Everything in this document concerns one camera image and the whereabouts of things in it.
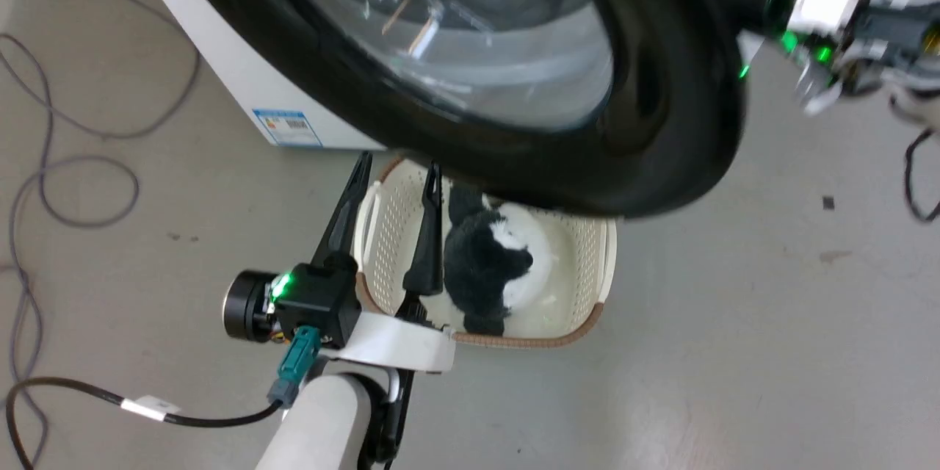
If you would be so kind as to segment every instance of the black electrical cable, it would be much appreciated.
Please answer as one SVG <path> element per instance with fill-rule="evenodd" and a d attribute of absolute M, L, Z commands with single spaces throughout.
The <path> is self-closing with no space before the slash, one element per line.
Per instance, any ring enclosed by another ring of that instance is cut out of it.
<path fill-rule="evenodd" d="M 156 9 L 144 4 L 143 1 L 139 0 L 127 0 L 131 4 L 137 6 L 140 9 L 143 9 L 146 12 L 149 12 L 151 15 L 156 16 L 160 21 L 174 28 L 182 38 L 186 39 L 189 42 L 188 37 L 186 37 L 184 30 L 179 27 L 179 25 L 169 16 L 162 14 L 162 12 L 157 11 Z M 134 209 L 134 206 L 137 205 L 137 199 L 140 195 L 140 182 L 137 179 L 137 175 L 134 174 L 134 171 L 128 167 L 125 163 L 119 162 L 116 159 L 107 158 L 107 156 L 95 156 L 95 155 L 81 155 L 81 156 L 72 156 L 71 158 L 61 159 L 61 161 L 50 162 L 50 151 L 51 151 L 51 141 L 53 141 L 54 135 L 54 125 L 56 125 L 56 118 L 62 119 L 68 124 L 75 126 L 75 128 L 80 129 L 80 131 L 87 132 L 93 136 L 97 136 L 101 139 L 111 139 L 111 140 L 128 140 L 134 138 L 142 138 L 144 136 L 150 135 L 160 126 L 164 125 L 169 119 L 173 118 L 174 115 L 181 108 L 182 104 L 188 99 L 189 95 L 192 92 L 192 89 L 195 87 L 195 81 L 197 81 L 199 71 L 201 70 L 202 58 L 199 55 L 198 49 L 195 46 L 192 46 L 192 52 L 195 55 L 195 64 L 192 66 L 192 72 L 187 79 L 184 89 L 182 89 L 179 97 L 169 106 L 167 111 L 161 113 L 152 122 L 150 125 L 144 126 L 143 129 L 139 131 L 127 131 L 127 132 L 111 132 L 111 131 L 100 131 L 100 129 L 90 128 L 79 122 L 77 119 L 70 117 L 67 113 L 61 112 L 58 108 L 53 105 L 51 102 L 51 88 L 49 81 L 40 62 L 36 56 L 24 45 L 19 39 L 9 34 L 2 34 L 0 32 L 0 42 L 9 42 L 19 49 L 21 54 L 26 56 L 28 61 L 33 65 L 34 71 L 38 78 L 40 79 L 40 89 L 34 90 L 21 78 L 21 75 L 14 71 L 13 66 L 7 61 L 6 55 L 2 49 L 0 49 L 0 65 L 4 66 L 7 72 L 10 73 L 11 78 L 20 88 L 23 88 L 23 91 L 26 94 L 30 95 L 34 101 L 38 102 L 46 111 L 46 132 L 43 139 L 43 149 L 40 153 L 40 164 L 36 172 L 33 172 L 32 175 L 28 176 L 23 185 L 20 186 L 19 191 L 16 193 L 16 198 L 13 200 L 13 203 L 10 207 L 10 215 L 7 217 L 7 229 L 9 229 L 9 240 L 7 244 L 10 247 L 10 263 L 0 263 L 0 273 L 3 272 L 14 272 L 16 273 L 21 289 L 20 289 L 20 300 L 17 304 L 17 308 L 14 312 L 13 326 L 10 331 L 10 345 L 9 345 L 9 363 L 10 374 L 13 377 L 14 383 L 20 383 L 21 380 L 30 377 L 33 373 L 34 368 L 40 355 L 40 348 L 43 345 L 43 315 L 40 312 L 40 306 L 38 305 L 36 296 L 34 296 L 32 287 L 30 286 L 29 275 L 26 273 L 26 269 L 21 266 L 19 252 L 17 251 L 16 239 L 14 237 L 17 213 L 19 212 L 21 202 L 23 202 L 24 196 L 29 191 L 30 186 L 34 183 L 38 188 L 38 195 L 40 196 L 41 206 L 45 209 L 45 212 L 52 216 L 57 222 L 63 223 L 70 227 L 81 228 L 81 229 L 97 229 L 101 227 L 107 227 L 109 225 L 114 225 L 114 223 L 120 222 L 125 217 L 127 217 L 131 210 Z M 54 171 L 58 168 L 61 168 L 66 165 L 74 165 L 75 163 L 84 163 L 84 162 L 97 162 L 104 163 L 104 165 L 111 165 L 119 169 L 122 173 L 131 179 L 134 189 L 131 192 L 131 198 L 128 199 L 128 203 L 121 209 L 118 213 L 111 216 L 110 218 L 97 220 L 97 221 L 84 221 L 78 219 L 71 219 L 67 216 L 59 213 L 56 208 L 54 208 L 46 198 L 46 188 L 45 188 L 45 178 L 51 171 Z M 24 322 L 26 321 L 26 316 L 29 311 L 32 311 L 34 318 L 36 319 L 36 336 L 33 339 L 32 345 L 28 350 L 28 355 L 26 359 L 26 365 L 21 367 L 16 361 L 17 352 L 20 350 L 20 333 L 21 328 L 23 328 Z M 49 421 L 43 413 L 43 411 L 37 406 L 36 402 L 29 395 L 28 391 L 23 391 L 23 399 L 26 400 L 26 405 L 30 407 L 30 410 L 33 410 L 33 413 L 36 413 L 38 421 L 40 421 L 40 439 L 38 439 L 36 451 L 33 455 L 33 461 L 38 461 L 40 456 L 43 455 L 43 449 L 46 444 L 49 433 Z"/>
<path fill-rule="evenodd" d="M 92 386 L 90 383 L 79 382 L 79 380 L 71 380 L 68 377 L 31 377 L 29 380 L 23 380 L 23 382 L 17 383 L 16 386 L 13 386 L 10 389 L 10 392 L 7 393 L 7 430 L 10 431 L 10 440 L 13 442 L 13 449 L 16 450 L 16 457 L 19 458 L 20 464 L 23 466 L 23 470 L 33 470 L 34 464 L 33 461 L 29 459 L 29 456 L 26 455 L 26 449 L 23 447 L 23 440 L 20 439 L 20 430 L 16 427 L 16 397 L 21 393 L 26 393 L 27 387 L 35 386 L 53 386 L 53 387 L 65 387 L 66 389 L 73 389 L 80 393 L 85 393 L 85 395 L 90 395 L 96 397 L 96 399 L 104 400 L 105 402 L 114 404 L 115 406 L 121 406 L 124 403 L 125 397 L 112 393 L 106 389 L 101 389 L 101 387 Z M 168 424 L 176 424 L 178 426 L 186 427 L 235 427 L 235 426 L 245 426 L 247 424 L 254 424 L 256 422 L 261 422 L 261 420 L 268 419 L 269 416 L 272 416 L 281 407 L 281 402 L 275 400 L 271 405 L 258 413 L 249 414 L 249 416 L 239 416 L 235 419 L 195 419 L 191 416 L 181 416 L 181 414 L 167 413 L 162 417 L 162 422 Z"/>
<path fill-rule="evenodd" d="M 914 185 L 912 183 L 914 179 L 914 153 L 917 152 L 920 145 L 923 145 L 923 142 L 926 142 L 932 136 L 933 131 L 931 129 L 921 132 L 917 139 L 911 143 L 911 146 L 907 148 L 907 152 L 904 153 L 904 202 L 907 203 L 907 209 L 911 210 L 914 219 L 917 219 L 917 222 L 920 223 L 933 223 L 940 217 L 940 203 L 937 203 L 937 207 L 930 213 L 925 213 L 923 209 L 920 209 L 917 200 L 914 200 Z"/>

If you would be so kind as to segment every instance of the basket rim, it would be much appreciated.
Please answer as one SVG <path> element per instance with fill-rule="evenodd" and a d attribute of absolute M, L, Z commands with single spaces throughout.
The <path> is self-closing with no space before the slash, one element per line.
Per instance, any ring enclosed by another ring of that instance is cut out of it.
<path fill-rule="evenodd" d="M 396 156 L 395 159 L 392 159 L 392 162 L 389 162 L 379 175 L 378 181 L 380 184 L 385 183 L 386 179 L 395 171 L 397 166 L 405 161 L 406 158 L 404 158 L 404 156 Z M 362 300 L 366 309 L 369 309 L 370 312 L 387 314 L 386 311 L 382 310 L 378 303 L 375 302 L 372 296 L 372 290 L 369 289 L 369 281 L 366 279 L 366 273 L 357 272 L 355 282 L 359 299 Z M 597 324 L 598 319 L 601 319 L 602 312 L 604 312 L 604 302 L 594 303 L 594 307 L 591 309 L 590 314 L 588 314 L 587 319 L 585 319 L 577 329 L 572 330 L 570 333 L 567 333 L 567 335 L 554 337 L 553 339 L 513 339 L 513 337 L 474 335 L 474 333 L 458 332 L 453 333 L 453 337 L 454 340 L 459 343 L 484 347 L 502 347 L 502 349 L 554 349 L 555 347 L 570 345 L 584 337 L 584 335 L 587 335 L 589 330 L 594 329 L 594 325 Z"/>

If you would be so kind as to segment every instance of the washing machine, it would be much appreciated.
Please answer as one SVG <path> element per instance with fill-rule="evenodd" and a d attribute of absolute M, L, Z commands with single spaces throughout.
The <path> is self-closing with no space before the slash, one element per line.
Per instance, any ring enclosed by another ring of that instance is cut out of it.
<path fill-rule="evenodd" d="M 724 176 L 756 51 L 723 0 L 164 2 L 275 145 L 386 145 L 507 199 L 625 218 Z"/>
<path fill-rule="evenodd" d="M 346 124 L 271 65 L 219 14 L 209 0 L 162 0 L 214 69 L 248 119 L 272 145 L 308 148 L 379 149 L 380 143 Z M 265 20 L 258 14 L 256 23 Z M 759 39 L 742 39 L 745 61 Z M 506 42 L 505 46 L 514 46 Z M 309 62 L 309 68 L 323 68 Z M 544 101 L 545 105 L 557 104 Z"/>

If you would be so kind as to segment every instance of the gray floor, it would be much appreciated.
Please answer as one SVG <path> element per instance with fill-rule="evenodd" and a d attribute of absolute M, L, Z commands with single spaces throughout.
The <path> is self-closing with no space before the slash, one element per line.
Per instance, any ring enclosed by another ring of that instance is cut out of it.
<path fill-rule="evenodd" d="M 189 67 L 175 35 L 120 0 L 19 0 L 9 30 L 47 66 L 61 108 L 116 129 L 164 108 Z M 461 347 L 452 372 L 417 380 L 397 468 L 936 467 L 940 228 L 916 225 L 900 199 L 917 132 L 882 98 L 804 118 L 788 65 L 763 53 L 752 72 L 731 175 L 692 208 L 621 226 L 600 325 L 564 350 Z M 6 213 L 34 170 L 43 115 L 6 76 L 0 101 Z M 270 148 L 211 71 L 144 141 L 61 126 L 54 155 L 76 153 L 123 159 L 143 191 L 100 232 L 28 203 L 18 239 L 47 319 L 40 373 L 199 416 L 259 409 L 281 350 L 225 337 L 223 290 L 238 270 L 311 252 L 353 155 Z M 925 152 L 921 179 L 937 162 Z M 95 166 L 50 182 L 55 203 L 87 218 L 129 188 Z M 10 315 L 14 278 L 0 285 Z M 53 421 L 43 468 L 250 469 L 275 429 L 186 430 L 63 391 L 37 398 Z M 4 441 L 0 467 L 14 466 Z"/>

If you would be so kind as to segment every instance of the white plastic basket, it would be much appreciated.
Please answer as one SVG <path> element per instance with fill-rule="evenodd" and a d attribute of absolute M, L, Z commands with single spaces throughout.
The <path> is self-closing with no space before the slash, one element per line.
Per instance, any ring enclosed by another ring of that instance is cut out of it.
<path fill-rule="evenodd" d="M 404 299 L 402 279 L 411 265 L 424 209 L 421 195 L 427 170 L 420 165 L 396 159 L 373 183 L 356 218 L 353 255 L 359 263 L 357 286 L 360 299 L 368 309 L 395 314 Z M 444 179 L 444 198 L 450 182 Z M 444 235 L 449 219 L 444 205 Z M 574 278 L 566 332 L 547 339 L 481 336 L 456 333 L 463 343 L 489 347 L 561 347 L 574 342 L 590 330 L 604 310 L 617 262 L 617 226 L 613 221 L 585 219 L 543 210 L 532 210 L 550 217 L 571 238 L 574 260 L 570 267 Z"/>

